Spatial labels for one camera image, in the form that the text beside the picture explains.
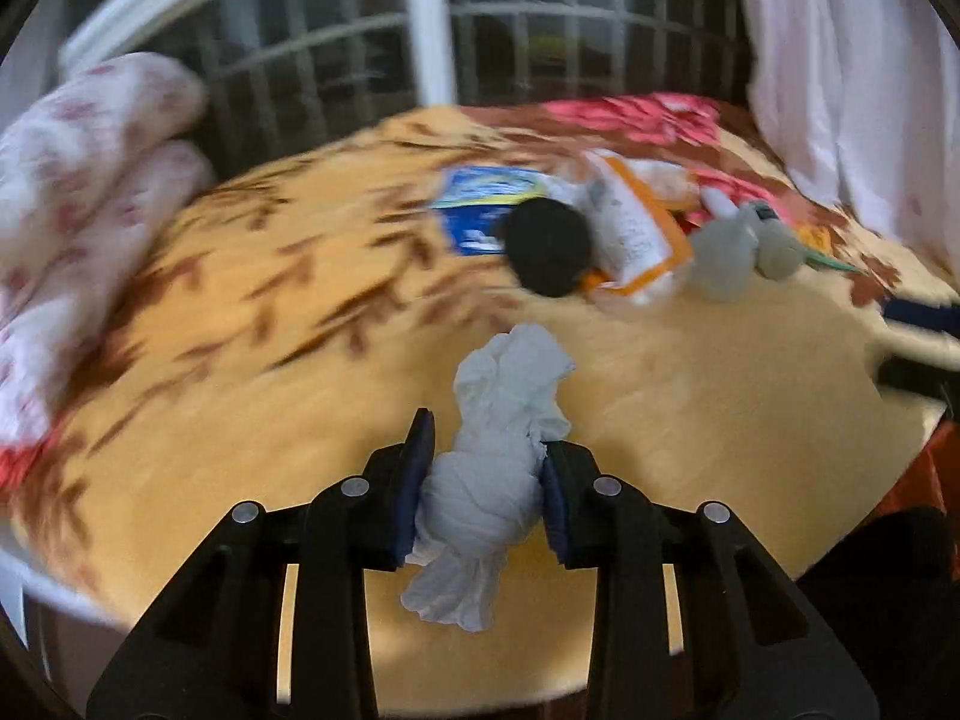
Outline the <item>window with white frame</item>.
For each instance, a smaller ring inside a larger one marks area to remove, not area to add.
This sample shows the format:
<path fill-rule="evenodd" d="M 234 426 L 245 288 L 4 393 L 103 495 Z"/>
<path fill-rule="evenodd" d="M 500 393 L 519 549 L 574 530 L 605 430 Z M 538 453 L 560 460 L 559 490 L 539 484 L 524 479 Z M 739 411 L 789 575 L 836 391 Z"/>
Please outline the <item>window with white frame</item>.
<path fill-rule="evenodd" d="M 680 91 L 742 103 L 742 0 L 70 0 L 64 76 L 137 50 L 208 86 L 222 176 L 430 104 Z"/>

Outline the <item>light blue mouse-ear container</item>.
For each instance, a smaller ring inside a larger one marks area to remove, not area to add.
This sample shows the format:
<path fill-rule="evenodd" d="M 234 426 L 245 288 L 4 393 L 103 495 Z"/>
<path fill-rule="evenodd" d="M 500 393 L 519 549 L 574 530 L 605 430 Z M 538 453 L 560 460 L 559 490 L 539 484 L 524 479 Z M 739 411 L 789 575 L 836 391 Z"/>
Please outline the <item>light blue mouse-ear container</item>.
<path fill-rule="evenodd" d="M 705 298 L 734 302 L 747 291 L 757 265 L 758 236 L 740 216 L 719 218 L 690 236 L 690 283 Z"/>

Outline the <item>black round lid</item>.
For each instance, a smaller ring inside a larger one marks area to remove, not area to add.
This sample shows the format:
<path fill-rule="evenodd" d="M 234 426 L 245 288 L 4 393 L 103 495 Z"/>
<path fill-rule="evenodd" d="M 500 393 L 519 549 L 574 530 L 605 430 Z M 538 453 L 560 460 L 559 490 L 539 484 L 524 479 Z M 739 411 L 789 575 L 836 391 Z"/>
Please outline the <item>black round lid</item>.
<path fill-rule="evenodd" d="M 503 252 L 519 284 L 544 298 L 576 293 L 592 266 L 592 238 L 583 213 L 545 197 L 526 200 L 501 226 Z"/>

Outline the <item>blue snack box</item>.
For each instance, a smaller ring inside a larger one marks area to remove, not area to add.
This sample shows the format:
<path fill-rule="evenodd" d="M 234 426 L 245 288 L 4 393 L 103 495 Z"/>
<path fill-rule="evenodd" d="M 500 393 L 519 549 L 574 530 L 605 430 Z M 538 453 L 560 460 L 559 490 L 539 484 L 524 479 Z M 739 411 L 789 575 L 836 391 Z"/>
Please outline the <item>blue snack box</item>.
<path fill-rule="evenodd" d="M 444 172 L 430 210 L 456 254 L 498 255 L 501 221 L 519 203 L 545 197 L 547 177 L 525 167 L 460 166 Z"/>

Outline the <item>white tissue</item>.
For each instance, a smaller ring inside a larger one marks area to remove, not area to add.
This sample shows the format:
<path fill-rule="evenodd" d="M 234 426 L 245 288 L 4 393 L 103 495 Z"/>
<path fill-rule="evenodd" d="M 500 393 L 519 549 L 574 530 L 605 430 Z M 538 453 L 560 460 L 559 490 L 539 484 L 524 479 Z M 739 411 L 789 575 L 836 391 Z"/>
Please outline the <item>white tissue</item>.
<path fill-rule="evenodd" d="M 457 367 L 460 426 L 420 488 L 409 555 L 420 571 L 400 597 L 421 621 L 491 628 L 509 550 L 542 515 L 547 445 L 571 431 L 556 392 L 573 371 L 573 359 L 537 323 L 494 335 Z"/>

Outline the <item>grey cylindrical canister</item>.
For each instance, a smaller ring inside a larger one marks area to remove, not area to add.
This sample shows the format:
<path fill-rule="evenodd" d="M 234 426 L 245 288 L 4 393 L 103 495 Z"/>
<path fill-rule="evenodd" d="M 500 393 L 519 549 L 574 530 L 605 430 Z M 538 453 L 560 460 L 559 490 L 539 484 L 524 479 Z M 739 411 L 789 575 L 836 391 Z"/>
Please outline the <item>grey cylindrical canister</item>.
<path fill-rule="evenodd" d="M 758 239 L 757 270 L 763 278 L 782 281 L 793 277 L 805 263 L 805 247 L 793 230 L 765 202 L 750 203 L 752 229 Z"/>

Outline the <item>white right curtain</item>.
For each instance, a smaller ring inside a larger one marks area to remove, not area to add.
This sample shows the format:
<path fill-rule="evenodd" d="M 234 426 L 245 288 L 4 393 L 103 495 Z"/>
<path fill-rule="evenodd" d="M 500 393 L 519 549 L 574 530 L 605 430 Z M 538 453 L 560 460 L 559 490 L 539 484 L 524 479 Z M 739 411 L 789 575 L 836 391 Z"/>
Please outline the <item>white right curtain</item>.
<path fill-rule="evenodd" d="M 928 0 L 743 0 L 750 107 L 800 192 L 958 242 L 958 49 Z"/>

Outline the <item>folded pink floral quilt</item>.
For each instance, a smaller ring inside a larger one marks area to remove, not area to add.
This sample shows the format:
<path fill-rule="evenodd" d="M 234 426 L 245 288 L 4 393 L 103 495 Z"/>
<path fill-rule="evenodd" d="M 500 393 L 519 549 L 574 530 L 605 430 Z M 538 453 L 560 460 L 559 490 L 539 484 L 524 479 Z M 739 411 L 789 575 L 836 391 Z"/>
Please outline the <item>folded pink floral quilt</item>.
<path fill-rule="evenodd" d="M 187 132 L 206 89 L 178 60 L 83 71 L 2 135 L 2 440 L 52 427 L 75 367 L 163 227 L 212 182 Z"/>

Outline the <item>orange white snack packet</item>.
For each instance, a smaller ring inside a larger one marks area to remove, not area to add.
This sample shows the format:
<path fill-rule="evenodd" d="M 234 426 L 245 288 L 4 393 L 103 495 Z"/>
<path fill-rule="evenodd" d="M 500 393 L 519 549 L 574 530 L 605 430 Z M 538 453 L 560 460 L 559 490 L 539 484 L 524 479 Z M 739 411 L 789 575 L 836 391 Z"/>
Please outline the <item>orange white snack packet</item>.
<path fill-rule="evenodd" d="M 588 151 L 590 179 L 578 200 L 592 242 L 584 291 L 596 301 L 649 305 L 677 293 L 693 265 L 685 232 L 622 156 Z"/>

